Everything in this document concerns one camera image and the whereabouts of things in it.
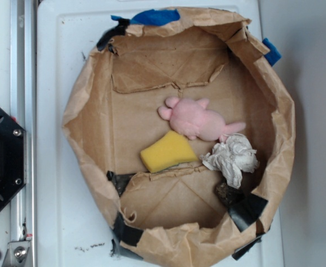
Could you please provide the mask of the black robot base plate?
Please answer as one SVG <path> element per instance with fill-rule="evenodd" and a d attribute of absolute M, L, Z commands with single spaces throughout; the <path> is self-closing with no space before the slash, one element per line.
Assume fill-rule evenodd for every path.
<path fill-rule="evenodd" d="M 24 187 L 25 133 L 0 108 L 0 212 Z"/>

